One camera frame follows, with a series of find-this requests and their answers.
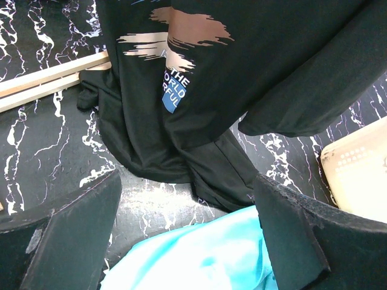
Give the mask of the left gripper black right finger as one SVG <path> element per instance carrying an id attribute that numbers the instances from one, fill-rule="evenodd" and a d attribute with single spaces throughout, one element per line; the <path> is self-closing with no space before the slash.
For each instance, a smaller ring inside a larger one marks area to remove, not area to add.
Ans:
<path id="1" fill-rule="evenodd" d="M 279 289 L 386 289 L 386 224 L 332 207 L 265 175 L 259 221 Z"/>

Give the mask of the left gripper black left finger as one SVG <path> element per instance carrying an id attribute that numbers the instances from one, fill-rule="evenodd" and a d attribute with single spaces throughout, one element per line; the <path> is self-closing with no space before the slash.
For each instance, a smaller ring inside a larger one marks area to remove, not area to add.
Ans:
<path id="1" fill-rule="evenodd" d="M 1 215 L 1 289 L 96 289 L 119 206 L 118 170 Z"/>

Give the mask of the teal t-shirt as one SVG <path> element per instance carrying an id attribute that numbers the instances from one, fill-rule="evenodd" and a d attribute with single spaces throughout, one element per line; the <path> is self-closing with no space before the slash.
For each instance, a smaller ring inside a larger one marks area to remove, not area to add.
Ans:
<path id="1" fill-rule="evenodd" d="M 277 289 L 258 211 L 251 206 L 205 224 L 139 242 L 102 289 Z"/>

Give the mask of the black printed t-shirt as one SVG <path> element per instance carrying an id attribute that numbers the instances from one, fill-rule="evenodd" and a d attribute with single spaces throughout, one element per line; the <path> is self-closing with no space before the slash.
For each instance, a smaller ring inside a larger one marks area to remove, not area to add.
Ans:
<path id="1" fill-rule="evenodd" d="M 386 71 L 385 1 L 97 1 L 111 62 L 77 107 L 136 176 L 225 211 L 257 170 L 230 131 L 324 131 Z"/>

